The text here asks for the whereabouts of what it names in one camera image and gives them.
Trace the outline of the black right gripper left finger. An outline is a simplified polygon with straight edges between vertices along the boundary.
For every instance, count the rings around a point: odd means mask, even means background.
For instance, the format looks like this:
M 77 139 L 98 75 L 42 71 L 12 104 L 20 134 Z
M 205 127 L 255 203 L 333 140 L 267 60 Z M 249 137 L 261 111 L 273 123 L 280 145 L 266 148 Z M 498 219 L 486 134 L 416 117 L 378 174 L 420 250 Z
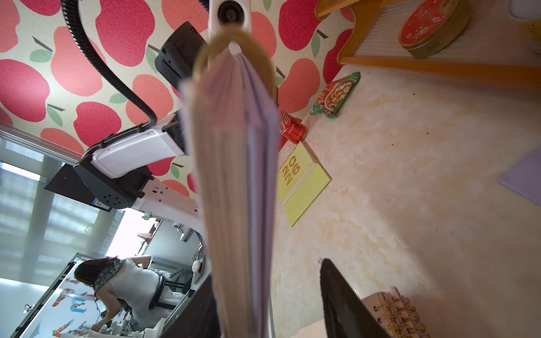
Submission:
M 221 337 L 211 275 L 172 312 L 161 337 Z

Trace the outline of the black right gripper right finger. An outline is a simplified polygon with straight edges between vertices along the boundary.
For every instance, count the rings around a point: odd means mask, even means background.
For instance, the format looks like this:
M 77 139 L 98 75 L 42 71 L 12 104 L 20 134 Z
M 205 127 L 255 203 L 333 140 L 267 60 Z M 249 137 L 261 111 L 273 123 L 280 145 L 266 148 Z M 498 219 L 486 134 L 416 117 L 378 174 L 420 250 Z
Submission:
M 321 261 L 320 286 L 328 337 L 388 337 L 330 259 Z

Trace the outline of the pink calendar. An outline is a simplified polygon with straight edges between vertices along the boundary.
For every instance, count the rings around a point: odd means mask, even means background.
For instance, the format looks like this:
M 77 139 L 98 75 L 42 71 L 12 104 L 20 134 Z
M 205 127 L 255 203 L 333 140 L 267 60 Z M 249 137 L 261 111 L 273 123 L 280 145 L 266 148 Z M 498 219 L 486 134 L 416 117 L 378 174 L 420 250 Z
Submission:
M 388 337 L 430 336 L 415 306 L 397 288 L 391 287 L 360 300 Z M 324 319 L 299 330 L 295 336 L 328 337 Z

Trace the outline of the green calendar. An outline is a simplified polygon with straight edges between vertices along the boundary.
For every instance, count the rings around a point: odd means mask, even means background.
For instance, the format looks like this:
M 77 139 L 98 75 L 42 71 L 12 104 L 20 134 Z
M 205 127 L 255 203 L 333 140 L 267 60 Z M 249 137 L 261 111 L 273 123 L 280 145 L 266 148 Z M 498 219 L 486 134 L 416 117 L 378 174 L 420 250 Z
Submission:
M 278 170 L 278 200 L 291 226 L 306 213 L 331 180 L 306 142 L 294 147 Z

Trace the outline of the purple calendar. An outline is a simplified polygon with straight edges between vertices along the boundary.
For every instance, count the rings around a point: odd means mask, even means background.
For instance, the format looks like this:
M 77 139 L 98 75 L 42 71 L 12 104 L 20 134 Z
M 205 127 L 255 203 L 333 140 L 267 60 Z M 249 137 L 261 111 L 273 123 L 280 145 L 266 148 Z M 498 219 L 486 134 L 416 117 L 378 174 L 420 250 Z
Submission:
M 540 180 L 541 162 L 540 147 L 538 147 L 510 168 L 499 179 L 499 183 L 539 206 L 541 204 Z
M 180 92 L 221 335 L 266 337 L 280 144 L 271 60 L 227 25 Z

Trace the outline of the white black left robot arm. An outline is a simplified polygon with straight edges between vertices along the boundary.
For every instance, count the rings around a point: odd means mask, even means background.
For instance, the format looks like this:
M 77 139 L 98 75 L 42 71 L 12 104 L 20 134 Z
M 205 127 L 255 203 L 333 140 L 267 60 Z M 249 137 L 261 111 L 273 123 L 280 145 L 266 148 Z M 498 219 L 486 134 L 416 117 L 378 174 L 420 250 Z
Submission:
M 183 125 L 175 112 L 149 129 L 107 137 L 76 165 L 64 165 L 45 188 L 103 211 L 133 208 L 203 237 L 207 231 L 196 201 L 156 179 L 149 167 L 185 153 Z

